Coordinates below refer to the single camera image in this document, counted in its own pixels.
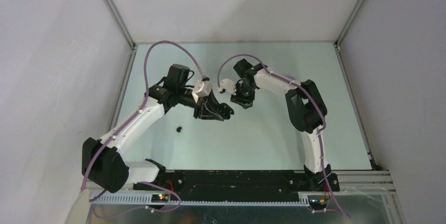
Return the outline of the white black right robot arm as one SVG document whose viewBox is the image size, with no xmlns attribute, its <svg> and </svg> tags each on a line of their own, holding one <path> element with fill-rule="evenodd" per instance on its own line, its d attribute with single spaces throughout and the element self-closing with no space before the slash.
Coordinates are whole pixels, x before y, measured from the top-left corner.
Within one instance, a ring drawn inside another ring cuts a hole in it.
<svg viewBox="0 0 446 224">
<path fill-rule="evenodd" d="M 327 107 L 316 84 L 311 80 L 296 82 L 274 73 L 263 63 L 252 65 L 245 59 L 238 61 L 234 70 L 239 80 L 219 81 L 219 91 L 228 91 L 231 94 L 231 102 L 244 109 L 253 106 L 258 89 L 284 96 L 289 120 L 301 133 L 305 153 L 304 186 L 310 191 L 332 192 L 337 179 L 325 157 L 323 141 Z"/>
</svg>

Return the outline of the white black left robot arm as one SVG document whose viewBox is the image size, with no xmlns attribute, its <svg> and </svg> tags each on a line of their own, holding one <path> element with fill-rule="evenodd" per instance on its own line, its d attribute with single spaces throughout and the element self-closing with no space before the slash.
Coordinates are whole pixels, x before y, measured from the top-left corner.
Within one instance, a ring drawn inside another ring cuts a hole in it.
<svg viewBox="0 0 446 224">
<path fill-rule="evenodd" d="M 146 182 L 152 190 L 161 190 L 166 176 L 161 165 L 153 161 L 125 162 L 124 156 L 142 134 L 171 108 L 180 104 L 193 109 L 193 117 L 202 120 L 224 121 L 234 110 L 226 103 L 219 103 L 207 77 L 188 86 L 193 72 L 180 64 L 170 66 L 168 74 L 151 86 L 142 104 L 120 125 L 99 139 L 89 137 L 82 146 L 82 189 L 88 180 L 115 193 L 127 184 Z"/>
</svg>

